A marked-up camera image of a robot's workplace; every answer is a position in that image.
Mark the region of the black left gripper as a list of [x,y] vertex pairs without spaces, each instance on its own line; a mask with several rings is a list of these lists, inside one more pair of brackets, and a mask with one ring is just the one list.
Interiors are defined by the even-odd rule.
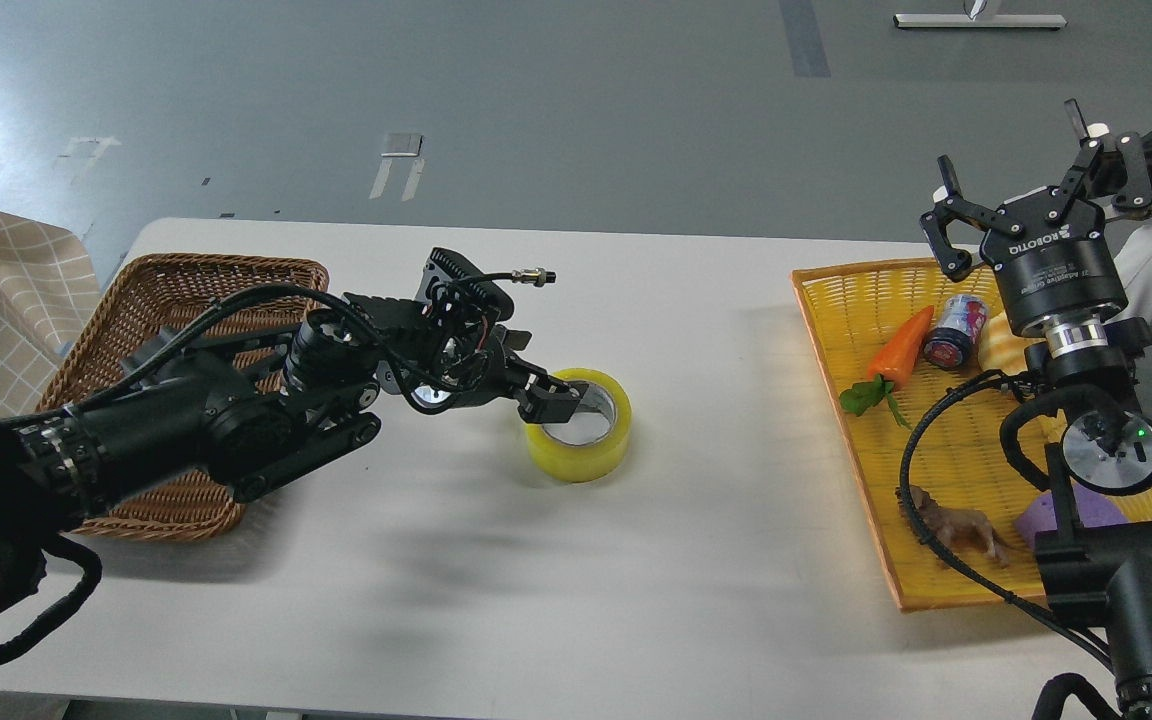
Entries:
[[588,392],[588,382],[563,381],[544,367],[522,361],[518,351],[530,343],[529,331],[490,331],[486,338],[444,338],[438,331],[416,334],[406,343],[406,357],[440,387],[406,374],[408,404],[420,414],[444,414],[457,407],[488,404],[511,397],[526,424],[564,424],[573,419]]

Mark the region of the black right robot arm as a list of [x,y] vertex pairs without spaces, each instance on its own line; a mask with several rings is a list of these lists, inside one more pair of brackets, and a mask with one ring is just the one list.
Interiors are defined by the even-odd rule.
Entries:
[[998,437],[1007,464],[1049,493],[1056,526],[1036,536],[1046,609],[983,578],[937,539],[914,505],[909,470],[938,415],[1007,381],[984,372],[932,406],[915,425],[899,470],[899,502],[938,559],[1069,639],[1114,675],[1115,705],[1082,676],[1053,679],[1034,715],[1056,719],[1079,698],[1098,719],[1152,719],[1152,420],[1134,389],[1134,361],[1152,343],[1147,323],[1120,320],[1126,291],[1106,223],[1146,219],[1152,187],[1138,132],[1093,135],[1064,104],[1078,154],[1056,184],[984,209],[967,200],[938,160],[943,195],[920,219],[950,281],[988,266],[1011,333],[1036,338],[1021,381],[1037,395],[1007,415]]

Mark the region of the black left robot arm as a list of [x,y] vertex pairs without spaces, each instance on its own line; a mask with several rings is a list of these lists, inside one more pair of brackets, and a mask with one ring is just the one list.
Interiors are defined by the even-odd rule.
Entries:
[[70,530],[180,473],[205,471],[238,503],[270,495],[370,444],[381,392],[430,416],[509,397],[529,424],[571,420],[590,384],[522,361],[529,333],[506,325],[505,282],[554,279],[435,247],[414,300],[255,286],[142,344],[113,386],[0,419],[0,665],[99,584]]

